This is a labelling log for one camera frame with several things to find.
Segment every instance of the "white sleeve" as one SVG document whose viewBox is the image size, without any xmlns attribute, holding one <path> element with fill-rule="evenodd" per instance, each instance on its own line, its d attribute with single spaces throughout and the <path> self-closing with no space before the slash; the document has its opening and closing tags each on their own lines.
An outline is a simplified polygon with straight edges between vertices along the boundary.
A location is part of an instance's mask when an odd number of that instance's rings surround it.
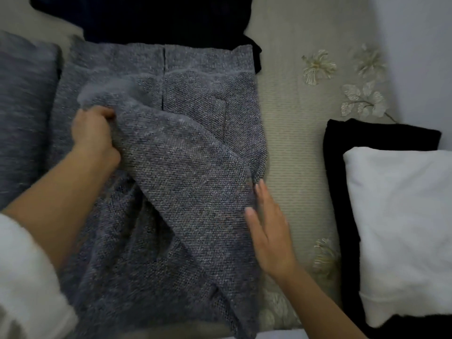
<svg viewBox="0 0 452 339">
<path fill-rule="evenodd" d="M 61 339 L 77 321 L 47 255 L 0 214 L 0 339 Z"/>
</svg>

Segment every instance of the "gray knit sweater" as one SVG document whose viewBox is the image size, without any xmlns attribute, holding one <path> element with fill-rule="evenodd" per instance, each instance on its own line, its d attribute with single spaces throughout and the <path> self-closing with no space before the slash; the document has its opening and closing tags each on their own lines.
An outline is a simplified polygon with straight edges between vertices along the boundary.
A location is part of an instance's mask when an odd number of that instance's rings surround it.
<svg viewBox="0 0 452 339">
<path fill-rule="evenodd" d="M 61 272 L 76 338 L 187 320 L 258 330 L 259 268 L 244 221 L 266 147 L 251 46 L 76 42 L 51 114 L 48 166 L 80 106 L 110 106 L 121 169 Z"/>
</svg>

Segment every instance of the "forearm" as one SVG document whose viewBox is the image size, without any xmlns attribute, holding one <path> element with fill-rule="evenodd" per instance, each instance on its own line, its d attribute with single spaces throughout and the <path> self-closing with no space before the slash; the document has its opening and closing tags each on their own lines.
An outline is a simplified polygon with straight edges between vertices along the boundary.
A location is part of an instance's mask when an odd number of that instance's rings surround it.
<svg viewBox="0 0 452 339">
<path fill-rule="evenodd" d="M 58 269 L 115 166 L 108 156 L 74 148 L 2 212 L 28 230 Z"/>
<path fill-rule="evenodd" d="M 301 266 L 277 282 L 310 339 L 365 339 L 359 328 Z"/>
</svg>

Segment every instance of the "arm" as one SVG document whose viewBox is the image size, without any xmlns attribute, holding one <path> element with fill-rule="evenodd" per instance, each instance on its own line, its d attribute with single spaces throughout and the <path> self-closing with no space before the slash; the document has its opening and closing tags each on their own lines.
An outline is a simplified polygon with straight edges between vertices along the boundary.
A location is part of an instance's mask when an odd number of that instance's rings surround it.
<svg viewBox="0 0 452 339">
<path fill-rule="evenodd" d="M 245 210 L 256 258 L 280 286 L 310 339 L 365 339 L 359 328 L 319 288 L 295 258 L 289 224 L 261 180 L 256 185 L 263 225 L 252 208 Z"/>
<path fill-rule="evenodd" d="M 79 110 L 72 125 L 74 147 L 2 213 L 23 226 L 58 269 L 74 243 L 105 182 L 121 159 L 113 148 L 103 107 Z"/>
</svg>

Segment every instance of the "person's left hand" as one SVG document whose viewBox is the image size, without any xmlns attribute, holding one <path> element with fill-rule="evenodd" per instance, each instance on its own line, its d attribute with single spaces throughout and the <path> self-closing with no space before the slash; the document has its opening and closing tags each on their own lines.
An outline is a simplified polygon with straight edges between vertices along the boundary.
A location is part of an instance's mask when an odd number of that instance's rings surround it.
<svg viewBox="0 0 452 339">
<path fill-rule="evenodd" d="M 110 126 L 107 122 L 114 117 L 113 109 L 102 106 L 94 106 L 87 111 L 79 109 L 71 129 L 74 149 L 90 158 L 107 159 L 115 167 L 118 166 L 121 155 L 112 145 Z"/>
</svg>

